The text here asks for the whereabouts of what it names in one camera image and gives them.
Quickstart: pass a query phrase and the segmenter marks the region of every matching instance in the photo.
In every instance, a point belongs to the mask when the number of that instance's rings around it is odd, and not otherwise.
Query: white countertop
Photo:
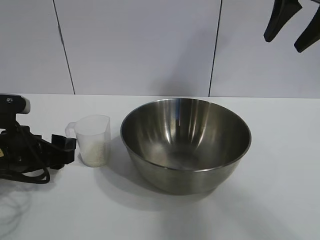
[[[252,144],[214,192],[173,196],[146,183],[120,139],[134,108],[156,96],[24,94],[22,125],[50,140],[69,122],[111,117],[109,166],[78,159],[46,185],[0,180],[0,240],[320,239],[320,99],[200,97],[237,113]]]

